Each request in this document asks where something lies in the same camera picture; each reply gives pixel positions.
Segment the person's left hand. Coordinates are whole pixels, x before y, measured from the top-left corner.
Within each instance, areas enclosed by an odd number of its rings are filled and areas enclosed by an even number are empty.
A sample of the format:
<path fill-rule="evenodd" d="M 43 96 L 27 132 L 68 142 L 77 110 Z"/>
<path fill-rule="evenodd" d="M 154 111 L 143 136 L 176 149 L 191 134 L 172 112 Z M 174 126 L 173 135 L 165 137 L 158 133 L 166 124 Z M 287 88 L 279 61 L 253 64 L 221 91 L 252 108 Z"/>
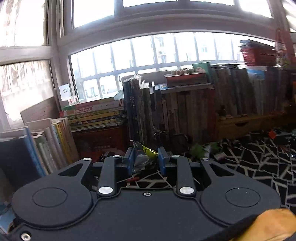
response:
<path fill-rule="evenodd" d="M 295 214 L 289 209 L 271 209 L 260 214 L 240 236 L 232 240 L 288 240 L 295 235 Z"/>

